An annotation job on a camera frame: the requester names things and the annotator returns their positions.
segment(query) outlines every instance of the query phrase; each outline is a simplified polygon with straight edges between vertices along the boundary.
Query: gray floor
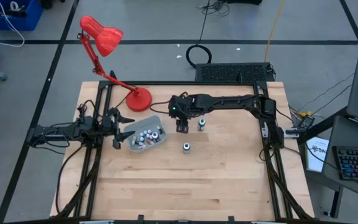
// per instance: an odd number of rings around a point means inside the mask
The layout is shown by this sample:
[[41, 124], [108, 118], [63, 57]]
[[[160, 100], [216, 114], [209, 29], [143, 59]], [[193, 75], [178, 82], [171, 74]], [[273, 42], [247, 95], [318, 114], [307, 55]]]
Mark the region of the gray floor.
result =
[[[44, 11], [29, 40], [59, 40], [73, 0]], [[125, 40], [197, 39], [203, 15], [196, 9], [207, 0], [81, 0], [68, 33], [75, 39], [79, 19], [94, 16], [103, 25], [124, 31]], [[358, 1], [346, 1], [358, 25]], [[279, 1], [264, 0], [260, 6], [236, 4], [227, 17], [208, 16], [204, 39], [266, 40], [278, 10]], [[18, 39], [11, 32], [0, 32], [0, 39]], [[357, 40], [339, 1], [286, 0], [275, 32], [275, 40]], [[264, 45], [206, 45], [213, 62], [261, 62]], [[194, 80], [195, 71], [185, 60], [188, 45], [120, 45], [102, 58], [105, 70], [114, 69], [121, 80]], [[0, 82], [0, 204], [11, 177], [27, 128], [38, 102], [45, 77], [57, 45], [0, 46], [0, 71], [8, 80]], [[292, 107], [299, 108], [354, 72], [358, 45], [272, 45], [268, 60], [274, 65], [277, 80], [284, 82]], [[194, 50], [194, 62], [206, 61], [204, 53]], [[99, 80], [81, 45], [65, 45], [42, 110], [39, 124], [71, 120], [81, 82]], [[315, 111], [337, 95], [340, 84], [305, 109]], [[349, 91], [319, 114], [329, 116], [347, 103]], [[6, 222], [47, 218], [52, 204], [62, 156], [32, 149], [25, 161]], [[322, 220], [358, 223], [358, 195], [346, 190], [338, 219], [323, 215], [329, 210], [333, 192], [308, 182], [314, 212]]]

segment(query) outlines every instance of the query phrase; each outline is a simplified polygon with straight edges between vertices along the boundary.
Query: white paper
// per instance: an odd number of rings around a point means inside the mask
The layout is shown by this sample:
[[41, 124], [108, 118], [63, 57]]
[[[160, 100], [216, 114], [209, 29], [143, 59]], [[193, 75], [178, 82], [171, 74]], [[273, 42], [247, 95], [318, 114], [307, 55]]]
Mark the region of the white paper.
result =
[[[307, 141], [307, 145], [309, 149], [313, 152], [315, 156], [317, 156], [322, 161], [325, 161], [327, 148], [328, 148], [329, 141], [326, 139], [314, 137]], [[323, 170], [323, 162], [319, 161], [315, 158], [310, 151], [308, 150], [307, 156], [307, 170], [321, 172]]]

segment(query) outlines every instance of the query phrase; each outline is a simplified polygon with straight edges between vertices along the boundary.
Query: red desk lamp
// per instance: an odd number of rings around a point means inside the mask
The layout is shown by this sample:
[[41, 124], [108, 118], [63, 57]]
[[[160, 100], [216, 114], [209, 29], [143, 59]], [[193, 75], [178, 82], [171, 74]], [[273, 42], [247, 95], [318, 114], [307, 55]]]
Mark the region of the red desk lamp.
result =
[[93, 73], [101, 75], [104, 78], [107, 78], [111, 82], [120, 85], [124, 88], [127, 88], [131, 92], [126, 98], [127, 106], [133, 111], [144, 111], [152, 103], [152, 95], [145, 88], [139, 88], [130, 86], [116, 79], [116, 77], [111, 77], [105, 74], [98, 56], [96, 56], [94, 50], [92, 49], [90, 36], [95, 40], [96, 48], [99, 53], [105, 57], [109, 55], [117, 47], [118, 43], [121, 41], [124, 33], [113, 27], [103, 27], [91, 16], [83, 16], [80, 21], [80, 26], [83, 31], [88, 34], [78, 34], [78, 38], [81, 40], [81, 43], [84, 45], [86, 53], [88, 53], [92, 62], [94, 63]]

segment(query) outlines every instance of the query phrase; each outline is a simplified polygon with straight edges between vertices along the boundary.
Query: wooden tabletop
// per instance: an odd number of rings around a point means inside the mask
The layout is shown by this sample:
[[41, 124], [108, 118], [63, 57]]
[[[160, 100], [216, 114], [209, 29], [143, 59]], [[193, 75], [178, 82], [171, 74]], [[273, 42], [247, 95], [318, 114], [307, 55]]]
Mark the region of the wooden tabletop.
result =
[[[95, 100], [97, 87], [98, 82], [84, 82], [78, 105], [88, 99]], [[253, 94], [250, 86], [143, 87], [150, 90], [153, 102], [167, 101], [184, 91], [212, 96]], [[277, 108], [290, 116], [283, 83], [268, 83], [268, 92], [277, 101]], [[110, 106], [116, 106], [127, 93], [128, 90], [114, 86]], [[118, 109], [123, 116], [135, 120], [156, 114], [150, 110], [133, 112], [125, 102]], [[168, 111], [167, 105], [156, 105], [154, 109]], [[92, 112], [89, 106], [87, 114]], [[189, 133], [181, 134], [175, 131], [174, 119], [167, 114], [156, 115], [167, 133], [167, 140], [161, 146], [137, 154], [127, 150], [126, 142], [121, 144], [121, 150], [115, 150], [112, 137], [104, 138], [92, 219], [135, 220], [138, 215], [145, 215], [146, 220], [227, 220], [234, 215], [238, 221], [274, 220], [266, 165], [258, 158], [262, 138], [257, 119], [245, 110], [213, 111], [203, 116], [204, 131], [197, 131], [198, 119], [191, 119]], [[292, 125], [282, 115], [277, 114], [277, 120], [283, 128]], [[184, 142], [191, 144], [190, 154], [183, 153]], [[285, 145], [298, 150], [295, 140], [286, 139]], [[78, 146], [77, 142], [71, 144], [65, 159]], [[78, 188], [84, 154], [83, 149], [70, 159], [63, 171], [60, 207]], [[282, 149], [282, 161], [289, 191], [314, 216], [300, 156]], [[284, 217], [279, 190], [278, 197]], [[85, 214], [87, 192], [83, 201], [81, 214]], [[56, 214], [54, 206], [51, 214]]]

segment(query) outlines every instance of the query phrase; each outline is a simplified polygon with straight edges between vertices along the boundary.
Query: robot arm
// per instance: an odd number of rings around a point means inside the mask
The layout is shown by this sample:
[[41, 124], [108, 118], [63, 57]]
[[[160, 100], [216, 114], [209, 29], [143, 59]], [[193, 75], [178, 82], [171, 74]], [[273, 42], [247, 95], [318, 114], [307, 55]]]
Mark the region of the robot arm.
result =
[[120, 149], [120, 142], [123, 142], [135, 132], [122, 133], [118, 124], [133, 121], [133, 119], [121, 116], [116, 108], [111, 108], [107, 114], [104, 114], [100, 123], [94, 122], [92, 116], [83, 116], [80, 113], [76, 121], [71, 123], [55, 124], [49, 127], [37, 125], [29, 130], [26, 140], [31, 147], [36, 147], [49, 141], [79, 141], [81, 144], [95, 146], [99, 144], [98, 138], [114, 136], [112, 146], [115, 149]]
[[270, 146], [283, 147], [283, 130], [276, 123], [276, 101], [264, 95], [220, 96], [207, 94], [172, 96], [168, 104], [169, 116], [177, 119], [177, 132], [188, 132], [188, 120], [214, 110], [247, 110], [261, 120], [265, 127], [262, 136]]

